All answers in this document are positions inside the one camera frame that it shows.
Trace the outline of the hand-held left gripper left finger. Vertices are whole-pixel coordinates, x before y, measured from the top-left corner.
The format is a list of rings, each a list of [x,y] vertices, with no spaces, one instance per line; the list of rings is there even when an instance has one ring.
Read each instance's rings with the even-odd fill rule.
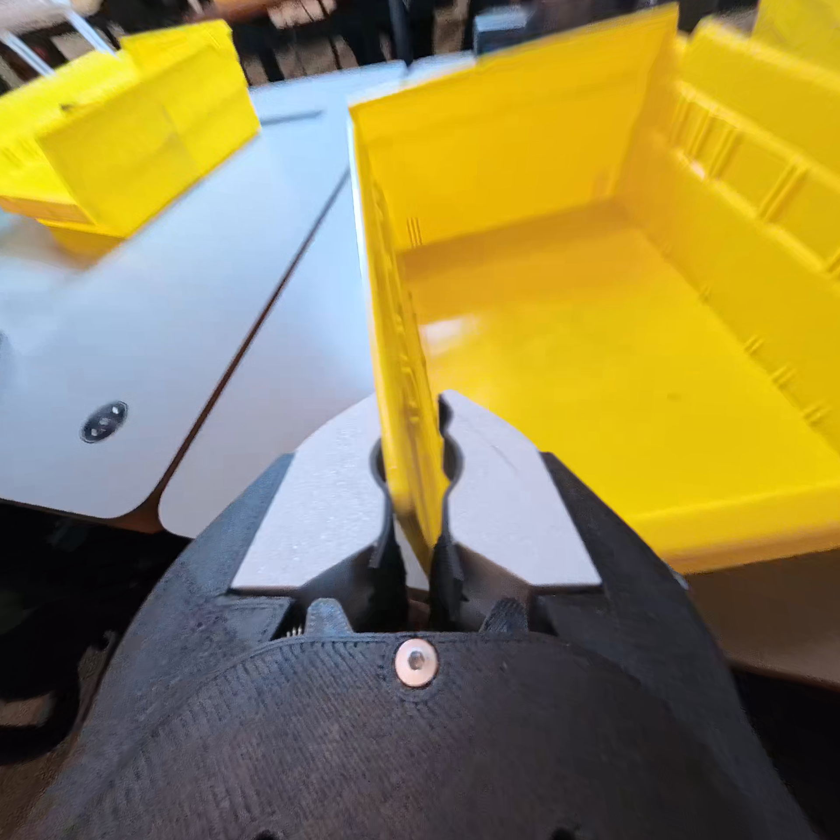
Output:
[[[402,624],[406,570],[380,474],[374,395],[296,450],[231,583],[243,595],[340,604],[351,624]]]

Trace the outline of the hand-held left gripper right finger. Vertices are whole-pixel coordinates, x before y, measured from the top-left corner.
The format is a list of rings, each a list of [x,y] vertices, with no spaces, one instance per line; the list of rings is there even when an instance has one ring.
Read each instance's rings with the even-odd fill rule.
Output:
[[[479,629],[495,604],[533,621],[541,596],[602,591],[602,577],[536,445],[457,391],[438,399],[449,484],[429,574],[436,629]]]

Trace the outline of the yellow plastic bin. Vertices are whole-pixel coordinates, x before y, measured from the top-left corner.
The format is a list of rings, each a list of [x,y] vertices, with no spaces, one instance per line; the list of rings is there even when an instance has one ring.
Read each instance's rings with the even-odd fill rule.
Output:
[[[838,280],[838,75],[709,17],[687,39],[679,80],[709,120],[677,131],[701,176]]]
[[[99,257],[259,133],[225,21],[127,36],[2,96],[2,210]]]
[[[709,121],[688,37],[657,7],[350,105],[385,477],[424,565],[444,391],[678,571],[838,548],[838,280],[678,145]]]

